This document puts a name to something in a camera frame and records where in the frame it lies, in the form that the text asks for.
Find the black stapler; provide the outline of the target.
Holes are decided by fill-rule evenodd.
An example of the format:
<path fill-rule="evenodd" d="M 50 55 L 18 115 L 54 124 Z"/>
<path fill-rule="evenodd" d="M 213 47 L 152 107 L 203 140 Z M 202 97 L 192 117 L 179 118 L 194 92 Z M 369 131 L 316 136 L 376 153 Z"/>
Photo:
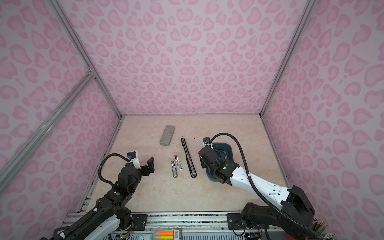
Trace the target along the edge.
<path fill-rule="evenodd" d="M 188 168 L 189 168 L 190 176 L 192 178 L 196 178 L 197 177 L 197 172 L 196 172 L 194 163 L 192 161 L 192 158 L 191 158 L 191 155 L 190 155 L 187 143 L 186 143 L 186 139 L 185 138 L 181 138 L 181 143 L 182 143 L 182 147 L 184 149 L 185 155 L 186 155 L 186 161 L 187 161 L 187 165 L 188 165 Z"/>

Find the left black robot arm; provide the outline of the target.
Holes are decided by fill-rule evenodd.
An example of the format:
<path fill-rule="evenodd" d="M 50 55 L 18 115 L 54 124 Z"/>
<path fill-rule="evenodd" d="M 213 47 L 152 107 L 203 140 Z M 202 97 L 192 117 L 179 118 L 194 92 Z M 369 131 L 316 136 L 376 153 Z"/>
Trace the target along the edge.
<path fill-rule="evenodd" d="M 127 163 L 118 174 L 115 183 L 102 176 L 103 166 L 111 157 L 119 157 Z M 143 176 L 155 172 L 154 158 L 151 157 L 146 165 L 136 168 L 133 157 L 120 154 L 109 154 L 102 161 L 98 169 L 100 181 L 111 185 L 111 189 L 97 199 L 95 206 L 74 224 L 54 235 L 52 240 L 85 240 L 103 239 L 116 230 L 132 231 L 135 227 L 132 212 L 126 204 L 132 199 Z"/>

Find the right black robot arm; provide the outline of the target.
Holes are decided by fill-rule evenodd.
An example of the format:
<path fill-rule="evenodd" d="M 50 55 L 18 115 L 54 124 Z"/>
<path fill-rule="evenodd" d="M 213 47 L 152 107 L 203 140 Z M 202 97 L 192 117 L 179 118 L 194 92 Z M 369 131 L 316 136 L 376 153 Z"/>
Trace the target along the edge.
<path fill-rule="evenodd" d="M 222 159 L 209 146 L 203 147 L 199 156 L 202 167 L 218 182 L 246 190 L 266 203 L 265 206 L 246 204 L 240 214 L 246 229 L 272 225 L 282 228 L 296 240 L 321 238 L 311 228 L 315 210 L 302 189 L 282 187 L 250 174 L 239 164 Z"/>

